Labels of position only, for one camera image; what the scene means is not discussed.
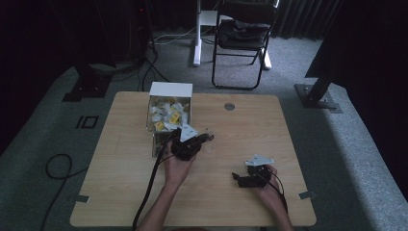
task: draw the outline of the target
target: metal bracket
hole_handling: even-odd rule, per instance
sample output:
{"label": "metal bracket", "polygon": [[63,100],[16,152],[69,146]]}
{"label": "metal bracket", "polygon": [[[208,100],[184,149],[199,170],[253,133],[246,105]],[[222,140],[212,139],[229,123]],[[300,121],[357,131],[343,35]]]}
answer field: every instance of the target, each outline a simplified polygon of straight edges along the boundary
{"label": "metal bracket", "polygon": [[306,199],[306,198],[315,198],[317,195],[314,192],[302,192],[299,194],[300,199]]}
{"label": "metal bracket", "polygon": [[332,97],[327,91],[320,101],[312,101],[308,99],[309,90],[313,85],[303,85],[296,84],[294,87],[302,101],[304,108],[314,108],[314,109],[328,109],[332,114],[342,114],[343,111],[338,103],[333,102]]}
{"label": "metal bracket", "polygon": [[270,165],[273,164],[274,161],[270,158],[266,158],[263,156],[259,156],[257,154],[255,154],[251,159],[245,161],[245,164],[247,166],[262,166],[262,165]]}
{"label": "metal bracket", "polygon": [[197,134],[198,132],[195,129],[189,126],[189,124],[184,123],[181,130],[180,142],[188,141],[189,139],[195,137]]}
{"label": "metal bracket", "polygon": [[77,202],[88,203],[89,202],[89,196],[87,196],[87,195],[77,195],[77,196],[75,196],[74,200],[77,201]]}
{"label": "metal bracket", "polygon": [[71,92],[65,94],[63,102],[80,102],[82,98],[104,98],[112,78],[111,75],[98,75],[93,89],[84,89],[81,79],[78,79]]}

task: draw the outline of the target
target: chair leg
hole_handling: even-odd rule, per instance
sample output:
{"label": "chair leg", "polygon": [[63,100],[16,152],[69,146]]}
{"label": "chair leg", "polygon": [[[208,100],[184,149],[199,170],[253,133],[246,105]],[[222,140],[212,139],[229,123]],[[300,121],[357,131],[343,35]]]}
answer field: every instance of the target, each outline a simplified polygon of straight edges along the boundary
{"label": "chair leg", "polygon": [[217,62],[217,46],[218,46],[218,37],[216,35],[215,40],[214,40],[214,50],[213,50],[213,72],[211,75],[211,82],[213,83],[214,87],[217,88],[216,84],[216,62]]}
{"label": "chair leg", "polygon": [[[257,54],[255,55],[254,60],[252,61],[251,64],[254,64],[254,63],[255,63],[255,60],[256,60],[256,59],[258,58],[258,56],[259,56],[259,52],[260,52],[260,51],[257,52]],[[217,43],[215,42],[215,47],[214,47],[214,52],[213,52],[213,72],[212,72],[211,81],[212,81],[214,87],[216,87],[216,88],[218,88],[218,89],[254,90],[254,89],[256,89],[256,88],[259,86],[259,84],[260,84],[260,82],[261,82],[262,70],[263,70],[263,67],[264,67],[264,66],[263,66],[264,59],[265,59],[265,55],[263,55],[262,58],[261,58],[260,69],[259,69],[259,72],[258,72],[258,79],[257,79],[257,82],[256,82],[256,85],[255,85],[255,86],[253,86],[253,87],[233,87],[233,86],[217,85],[217,84],[216,84]]]}
{"label": "chair leg", "polygon": [[256,89],[258,87],[259,83],[261,82],[262,70],[264,69],[264,62],[265,62],[265,56],[267,55],[267,49],[268,49],[268,42],[267,42],[267,45],[265,46],[264,52],[262,53],[262,56],[261,56],[261,60],[260,60],[260,63],[259,63],[258,80],[256,82],[256,85],[254,86],[254,89]]}
{"label": "chair leg", "polygon": [[256,52],[256,55],[254,56],[254,59],[252,60],[251,64],[255,64],[256,59],[259,57],[259,52],[260,51]]}

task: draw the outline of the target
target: cardboard box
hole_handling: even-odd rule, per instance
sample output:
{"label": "cardboard box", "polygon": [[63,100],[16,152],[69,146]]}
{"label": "cardboard box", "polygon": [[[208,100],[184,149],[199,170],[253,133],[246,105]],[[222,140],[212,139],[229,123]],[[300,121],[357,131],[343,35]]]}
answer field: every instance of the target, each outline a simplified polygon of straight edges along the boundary
{"label": "cardboard box", "polygon": [[[187,115],[187,123],[191,124],[192,84],[153,82],[149,95],[146,130],[153,133],[152,155],[156,157],[162,143],[167,140],[167,137],[177,125],[182,125],[180,121],[185,118],[185,115],[181,115],[181,113],[178,116],[177,114],[171,115],[168,113],[169,106],[181,105],[183,112]],[[164,118],[160,119],[161,116],[167,116],[171,122],[165,123]]]}

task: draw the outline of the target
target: black chair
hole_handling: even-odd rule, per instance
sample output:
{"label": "black chair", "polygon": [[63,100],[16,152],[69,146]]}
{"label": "black chair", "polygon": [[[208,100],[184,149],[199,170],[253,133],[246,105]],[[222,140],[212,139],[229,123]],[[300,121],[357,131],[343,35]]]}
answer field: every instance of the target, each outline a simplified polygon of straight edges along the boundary
{"label": "black chair", "polygon": [[[219,89],[254,90],[261,81],[263,64],[268,49],[269,35],[277,18],[277,9],[270,3],[220,2],[217,10],[216,37],[213,52],[212,82]],[[226,50],[241,50],[240,54],[218,53],[217,47]],[[252,57],[254,64],[262,54],[258,80],[253,87],[224,86],[216,83],[217,56]],[[229,82],[234,83],[233,76]]]}

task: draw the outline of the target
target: cable on floor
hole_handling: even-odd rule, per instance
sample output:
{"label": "cable on floor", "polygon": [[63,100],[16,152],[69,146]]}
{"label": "cable on floor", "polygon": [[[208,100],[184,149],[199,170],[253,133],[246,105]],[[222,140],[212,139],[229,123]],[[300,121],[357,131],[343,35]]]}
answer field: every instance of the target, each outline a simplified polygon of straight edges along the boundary
{"label": "cable on floor", "polygon": [[[57,158],[66,158],[66,159],[68,159],[68,161],[69,161],[68,171],[66,172],[66,174],[65,174],[64,176],[55,176],[55,175],[51,174],[50,171],[49,171],[49,166],[50,166],[50,164],[51,164],[55,159],[57,159]],[[63,183],[61,184],[60,188],[58,189],[57,193],[55,194],[54,198],[52,199],[51,204],[48,206],[48,209],[47,209],[47,211],[45,212],[45,216],[44,216],[44,219],[42,220],[42,224],[41,224],[41,229],[40,229],[40,231],[44,230],[44,228],[45,228],[45,223],[46,223],[46,221],[47,221],[47,219],[48,219],[48,216],[49,216],[49,214],[50,214],[50,212],[51,212],[51,209],[52,209],[52,207],[54,206],[55,202],[57,201],[57,198],[60,196],[61,191],[63,190],[63,188],[64,188],[64,186],[65,186],[65,184],[66,184],[66,181],[67,181],[69,178],[73,177],[73,176],[76,176],[76,175],[78,175],[78,174],[81,174],[82,172],[87,171],[88,168],[89,168],[89,167],[85,167],[85,168],[83,168],[83,169],[81,169],[81,170],[79,170],[79,171],[77,171],[77,172],[71,174],[72,158],[71,158],[69,155],[67,155],[67,154],[57,154],[57,155],[52,156],[50,159],[48,159],[47,164],[45,165],[45,173],[46,173],[47,176],[48,176],[49,178],[51,178],[51,179],[54,179],[54,180],[63,180]]]}
{"label": "cable on floor", "polygon": [[139,70],[143,63],[144,63],[144,59],[140,59],[140,60],[133,61],[132,64],[129,64],[122,68],[115,68],[112,70],[103,70],[103,69],[93,67],[92,69],[96,73],[99,73],[99,74],[109,74],[109,75],[126,74],[126,73],[131,73],[136,70]]}
{"label": "cable on floor", "polygon": [[[147,58],[145,59],[145,60],[149,63],[149,67],[148,67],[148,69],[146,70],[146,72],[144,73],[144,75],[143,75],[143,77],[142,77],[142,79],[141,79],[141,91],[144,91],[144,81],[146,80],[147,74],[148,74],[150,71],[152,71],[152,68],[153,68],[154,70],[156,70],[157,73],[159,73],[159,75],[160,75],[166,82],[170,82],[170,81],[159,71],[159,69],[157,69],[156,66],[154,66],[154,63],[157,62],[157,60],[158,60],[158,58],[159,58],[159,54],[158,54],[157,51],[153,51],[153,53],[154,53],[154,55],[155,55],[155,58],[154,58],[154,61],[153,61],[153,62],[150,62]],[[153,78],[157,81],[155,73],[154,73],[153,71],[152,71],[152,73],[153,73]]]}
{"label": "cable on floor", "polygon": [[[216,4],[215,4],[215,5],[213,6],[213,8],[211,9],[211,11],[214,11],[214,10],[218,7],[218,5],[219,5],[219,1],[216,2]],[[177,39],[185,38],[186,36],[193,36],[193,34],[190,34],[190,32],[191,32],[192,30],[194,30],[194,29],[196,29],[196,27],[193,27],[192,29],[190,29],[189,31],[187,31],[185,34],[182,34],[182,35],[162,35],[162,36],[159,36],[159,37],[154,38],[154,39],[152,39],[152,40],[153,40],[153,41],[156,41],[156,40],[159,40],[159,39],[165,38],[165,37],[176,37],[175,39],[173,39],[173,40],[171,40],[171,41],[169,41],[169,42],[156,43],[156,44],[158,44],[158,45],[171,44],[172,42],[176,41]],[[211,29],[213,29],[213,26],[211,26],[207,31],[201,33],[200,35],[201,35],[201,36],[204,36],[204,35],[207,34],[207,32],[209,32]],[[205,40],[206,42],[210,42],[210,43],[213,42],[213,41],[210,41],[209,39],[206,39],[206,38],[204,38],[204,39],[202,38],[202,40]]]}

